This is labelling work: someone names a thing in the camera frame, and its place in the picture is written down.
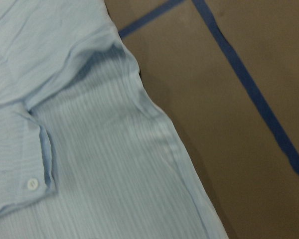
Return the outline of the light blue button-up shirt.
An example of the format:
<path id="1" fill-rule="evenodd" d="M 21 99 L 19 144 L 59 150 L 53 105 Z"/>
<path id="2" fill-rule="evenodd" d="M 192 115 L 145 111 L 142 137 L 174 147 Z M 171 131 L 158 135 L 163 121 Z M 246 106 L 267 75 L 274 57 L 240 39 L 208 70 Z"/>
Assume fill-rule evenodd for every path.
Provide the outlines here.
<path id="1" fill-rule="evenodd" d="M 0 0 L 0 239 L 225 239 L 102 0 Z"/>

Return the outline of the brown paper table cover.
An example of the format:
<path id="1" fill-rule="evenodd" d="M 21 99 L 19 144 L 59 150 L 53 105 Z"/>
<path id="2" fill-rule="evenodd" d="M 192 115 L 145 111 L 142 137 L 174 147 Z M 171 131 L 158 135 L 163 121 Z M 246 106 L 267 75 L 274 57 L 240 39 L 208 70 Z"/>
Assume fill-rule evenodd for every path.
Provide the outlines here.
<path id="1" fill-rule="evenodd" d="M 108 0 L 231 239 L 299 239 L 299 0 Z"/>

